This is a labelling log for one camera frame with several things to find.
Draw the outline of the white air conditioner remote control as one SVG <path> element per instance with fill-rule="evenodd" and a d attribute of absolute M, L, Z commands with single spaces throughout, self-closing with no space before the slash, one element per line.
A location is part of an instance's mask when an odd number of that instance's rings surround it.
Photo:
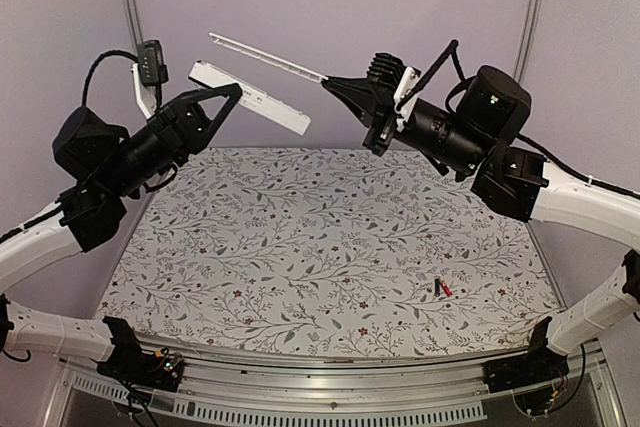
<path fill-rule="evenodd" d="M 208 62 L 196 61 L 189 73 L 189 79 L 210 88 L 236 83 L 242 90 L 239 100 L 242 107 L 300 136 L 304 135 L 310 126 L 311 119 L 306 114 Z"/>

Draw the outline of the white remote battery cover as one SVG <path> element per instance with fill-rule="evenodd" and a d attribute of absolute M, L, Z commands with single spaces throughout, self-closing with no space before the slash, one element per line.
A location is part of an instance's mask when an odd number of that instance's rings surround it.
<path fill-rule="evenodd" d="M 306 79 L 308 81 L 320 84 L 323 81 L 326 81 L 328 79 L 328 76 L 324 74 L 318 73 L 306 67 L 295 64 L 291 61 L 285 60 L 281 57 L 267 53 L 255 47 L 251 47 L 249 45 L 243 44 L 239 41 L 222 36 L 220 34 L 210 32 L 209 37 L 214 44 L 220 47 L 232 50 L 234 52 L 240 53 L 247 57 L 251 57 L 252 59 L 258 60 L 270 66 L 279 68 L 283 71 L 286 71 L 290 74 Z"/>

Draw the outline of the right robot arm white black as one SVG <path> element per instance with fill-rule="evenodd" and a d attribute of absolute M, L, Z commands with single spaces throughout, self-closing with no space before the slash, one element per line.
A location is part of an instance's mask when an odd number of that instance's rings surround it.
<path fill-rule="evenodd" d="M 464 75 L 452 41 L 425 71 L 376 54 L 362 78 L 328 76 L 321 86 L 368 131 L 365 148 L 383 155 L 392 140 L 420 152 L 441 174 L 473 181 L 493 212 L 522 222 L 573 227 L 629 251 L 614 273 L 576 305 L 540 321 L 517 374 L 537 383 L 565 357 L 639 310 L 639 195 L 581 174 L 522 135 L 532 99 L 488 65 Z"/>

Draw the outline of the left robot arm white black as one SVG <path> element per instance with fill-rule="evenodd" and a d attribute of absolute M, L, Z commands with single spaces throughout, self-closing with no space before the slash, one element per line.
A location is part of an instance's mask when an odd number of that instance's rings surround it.
<path fill-rule="evenodd" d="M 190 156 L 209 145 L 241 96 L 236 83 L 183 92 L 157 108 L 135 134 L 86 106 L 77 108 L 53 142 L 56 163 L 76 183 L 2 235 L 1 289 L 112 239 L 127 213 L 124 198 L 168 185 Z M 7 298 L 1 300 L 1 347 L 85 357 L 111 365 L 128 381 L 141 380 L 149 362 L 160 363 L 142 350 L 122 319 L 28 313 Z"/>

